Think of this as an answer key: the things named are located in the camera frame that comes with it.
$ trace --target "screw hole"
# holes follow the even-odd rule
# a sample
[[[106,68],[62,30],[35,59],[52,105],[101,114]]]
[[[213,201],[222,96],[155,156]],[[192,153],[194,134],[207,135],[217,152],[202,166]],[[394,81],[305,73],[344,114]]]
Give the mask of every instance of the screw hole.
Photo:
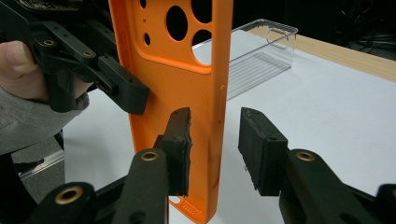
[[[55,202],[57,204],[68,204],[77,200],[82,195],[82,188],[80,186],[73,186],[62,190],[56,195]]]
[[[158,157],[158,154],[155,152],[146,152],[142,155],[142,160],[143,161],[155,161]]]
[[[55,44],[55,41],[53,41],[53,40],[44,40],[44,44],[47,45],[47,46],[52,46],[52,45]]]
[[[84,52],[84,55],[85,55],[85,56],[92,56],[92,52],[90,52],[90,51],[85,51],[85,52]]]
[[[297,152],[296,156],[302,161],[313,161],[315,159],[315,156],[312,153],[304,151]]]

